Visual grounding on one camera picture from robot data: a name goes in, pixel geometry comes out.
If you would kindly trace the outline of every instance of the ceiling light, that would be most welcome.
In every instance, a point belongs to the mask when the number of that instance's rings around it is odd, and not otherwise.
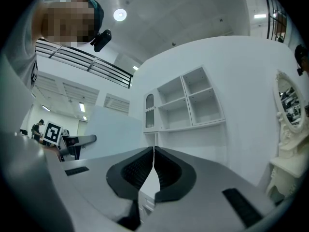
[[[84,103],[79,103],[79,107],[81,109],[82,112],[85,112],[85,106],[84,106]]]
[[[254,18],[256,19],[256,18],[266,18],[266,14],[255,14],[254,15]]]
[[[46,111],[50,112],[50,110],[46,106],[42,106]]]
[[[124,9],[117,9],[114,12],[114,19],[116,21],[123,21],[126,18],[126,11]]]

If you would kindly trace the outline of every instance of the black slot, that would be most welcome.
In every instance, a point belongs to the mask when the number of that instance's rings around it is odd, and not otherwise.
[[[65,170],[65,172],[66,172],[67,176],[70,176],[70,175],[86,172],[88,170],[89,169],[87,167],[80,167],[80,168],[68,169],[68,170]]]
[[[229,201],[241,221],[248,228],[262,219],[262,216],[249,204],[244,196],[235,188],[226,189],[223,195]]]

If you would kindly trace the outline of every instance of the white cabinet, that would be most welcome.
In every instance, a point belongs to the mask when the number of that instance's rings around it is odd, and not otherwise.
[[[225,122],[203,66],[154,89],[144,100],[144,132],[183,131]]]

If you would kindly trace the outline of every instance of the railing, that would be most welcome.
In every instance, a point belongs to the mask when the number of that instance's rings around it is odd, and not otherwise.
[[[35,46],[40,56],[69,64],[127,88],[132,85],[132,74],[92,54],[73,47],[50,43],[44,39],[39,39]]]
[[[277,0],[266,0],[266,3],[268,9],[267,38],[283,43],[285,39],[287,24],[286,12]]]

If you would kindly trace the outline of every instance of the person in background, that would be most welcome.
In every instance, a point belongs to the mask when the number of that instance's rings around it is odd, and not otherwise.
[[[32,135],[33,135],[33,139],[35,141],[37,141],[38,143],[40,142],[40,137],[42,136],[40,134],[40,126],[44,125],[44,120],[40,120],[39,123],[33,125],[32,127]]]
[[[295,49],[294,56],[300,66],[300,69],[309,73],[309,59],[307,48],[299,44]]]
[[[104,11],[95,0],[35,0],[19,18],[1,54],[28,89],[34,87],[38,66],[36,41],[70,46],[88,43],[102,26]]]

